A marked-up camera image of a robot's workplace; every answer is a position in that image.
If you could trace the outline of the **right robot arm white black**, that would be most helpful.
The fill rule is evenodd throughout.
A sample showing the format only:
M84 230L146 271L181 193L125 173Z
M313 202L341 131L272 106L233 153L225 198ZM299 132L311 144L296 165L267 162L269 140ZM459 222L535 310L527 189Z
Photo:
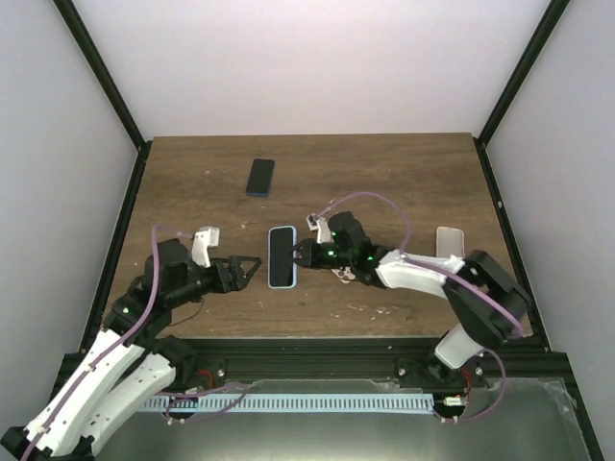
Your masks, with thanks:
M408 254L374 243L349 211L329 219L310 215L307 224L315 237L285 251L298 266L331 270L367 286L413 290L449 302L457 324L423 364L433 384L450 386L472 357L522 336L529 294L490 254Z

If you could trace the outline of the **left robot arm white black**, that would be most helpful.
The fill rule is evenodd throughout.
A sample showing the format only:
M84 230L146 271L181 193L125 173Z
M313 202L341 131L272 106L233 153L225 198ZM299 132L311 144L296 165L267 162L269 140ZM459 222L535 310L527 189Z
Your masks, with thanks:
M159 337L173 309L245 289L261 264L257 256L210 257L215 233L201 229L190 248L178 238L153 241L143 274L113 304L66 383L29 423L4 433L6 451L17 460L93 460L147 400L195 379L194 350Z

